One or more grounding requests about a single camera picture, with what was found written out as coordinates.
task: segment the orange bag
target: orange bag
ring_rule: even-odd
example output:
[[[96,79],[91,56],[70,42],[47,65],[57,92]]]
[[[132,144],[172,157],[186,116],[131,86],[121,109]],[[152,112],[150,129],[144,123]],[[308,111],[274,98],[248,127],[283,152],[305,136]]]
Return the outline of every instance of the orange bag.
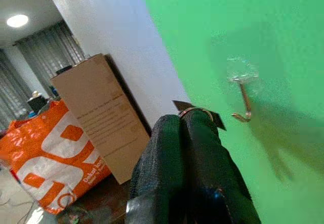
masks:
[[[53,214],[111,174],[63,101],[36,118],[13,121],[0,140],[0,156],[22,187]]]

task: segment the metal hook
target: metal hook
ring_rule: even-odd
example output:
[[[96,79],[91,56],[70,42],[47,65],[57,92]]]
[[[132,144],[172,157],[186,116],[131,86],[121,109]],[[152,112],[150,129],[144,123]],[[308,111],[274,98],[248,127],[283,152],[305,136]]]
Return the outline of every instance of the metal hook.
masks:
[[[251,103],[250,103],[249,97],[247,95],[247,92],[245,90],[245,87],[244,87],[243,83],[239,82],[238,84],[239,84],[239,87],[240,87],[241,92],[242,92],[245,108],[247,110],[246,113],[245,113],[246,117],[244,118],[243,116],[241,116],[238,113],[232,113],[232,116],[234,118],[236,118],[237,120],[246,123],[246,122],[249,122],[251,120],[251,118],[252,118]]]

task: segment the green screen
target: green screen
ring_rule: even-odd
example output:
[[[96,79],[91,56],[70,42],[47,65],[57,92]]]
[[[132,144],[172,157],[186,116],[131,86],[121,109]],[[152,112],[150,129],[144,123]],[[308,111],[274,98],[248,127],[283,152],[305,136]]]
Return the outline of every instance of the green screen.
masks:
[[[146,3],[192,103],[220,113],[262,223],[324,223],[324,0]],[[259,72],[249,123],[231,116],[235,57]]]

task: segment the cardboard box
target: cardboard box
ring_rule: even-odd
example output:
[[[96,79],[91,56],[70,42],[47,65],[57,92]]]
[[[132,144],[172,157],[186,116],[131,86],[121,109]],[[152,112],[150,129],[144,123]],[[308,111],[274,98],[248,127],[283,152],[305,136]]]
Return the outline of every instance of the cardboard box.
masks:
[[[103,55],[51,81],[118,183],[128,181],[149,136]]]

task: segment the curtain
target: curtain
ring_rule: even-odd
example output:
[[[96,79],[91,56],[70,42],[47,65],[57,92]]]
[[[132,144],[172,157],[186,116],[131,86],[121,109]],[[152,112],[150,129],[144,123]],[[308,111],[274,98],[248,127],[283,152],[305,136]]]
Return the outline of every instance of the curtain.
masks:
[[[64,21],[23,38],[16,45],[49,95],[53,95],[50,78],[56,76],[56,71],[84,60]]]
[[[6,129],[14,119],[24,118],[31,110],[27,100],[31,90],[0,50],[0,129]]]

